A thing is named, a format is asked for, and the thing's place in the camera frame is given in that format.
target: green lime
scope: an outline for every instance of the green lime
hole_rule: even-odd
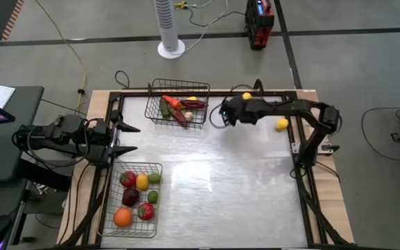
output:
[[[150,191],[147,195],[147,201],[149,201],[149,203],[156,204],[158,201],[157,191]]]
[[[160,183],[161,181],[160,174],[150,174],[147,177],[150,183]]]

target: tower fan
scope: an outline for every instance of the tower fan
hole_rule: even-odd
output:
[[[161,43],[158,53],[166,59],[175,59],[185,51],[185,44],[178,39],[174,21],[174,4],[172,0],[153,0],[156,7],[158,28]]]

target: black desk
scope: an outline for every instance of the black desk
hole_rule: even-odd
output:
[[[0,215],[10,213],[22,200],[27,181],[12,179],[21,151],[12,144],[11,137],[21,124],[33,123],[43,92],[43,87],[16,87],[4,107],[5,111],[16,117],[16,121],[0,124],[0,181],[5,181],[0,183]]]

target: wire basket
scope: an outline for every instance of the wire basket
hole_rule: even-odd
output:
[[[149,85],[149,99],[144,116],[159,125],[202,128],[208,114],[209,91],[210,86],[207,83],[157,78],[153,80],[152,85]],[[163,118],[160,111],[160,99],[163,95],[161,92],[179,101],[186,100],[188,97],[196,97],[205,103],[205,107],[202,109],[186,108],[184,112],[192,112],[193,118],[191,122],[186,122],[185,126],[182,126],[172,117]]]
[[[101,236],[104,237],[125,237],[125,238],[152,238],[157,233],[158,221],[158,204],[160,203],[160,183],[150,183],[146,191],[140,191],[140,197],[132,208],[133,220],[132,224],[127,228],[119,228],[115,226],[113,217],[119,208],[127,208],[122,203],[123,191],[126,189],[119,182],[119,177],[122,173],[131,171],[135,174],[157,173],[162,176],[163,166],[159,163],[146,163],[146,162],[115,162],[112,167],[112,175],[110,180],[110,189],[108,194],[106,215],[104,219],[103,232]],[[150,191],[155,190],[158,192],[157,204],[153,204],[155,215],[152,219],[144,221],[138,218],[138,206],[147,201],[147,195]]]

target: yellow lemon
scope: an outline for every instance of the yellow lemon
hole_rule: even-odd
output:
[[[246,100],[250,100],[251,98],[253,98],[252,96],[251,96],[251,94],[249,94],[248,92],[245,92],[243,95],[242,95],[242,97],[243,97],[243,99],[246,101]]]
[[[276,124],[276,130],[277,131],[279,131],[279,132],[283,131],[287,127],[288,127],[288,120],[287,119],[282,118],[282,119],[277,121],[277,124]]]
[[[137,189],[145,191],[149,186],[149,178],[146,174],[139,174],[137,176]]]

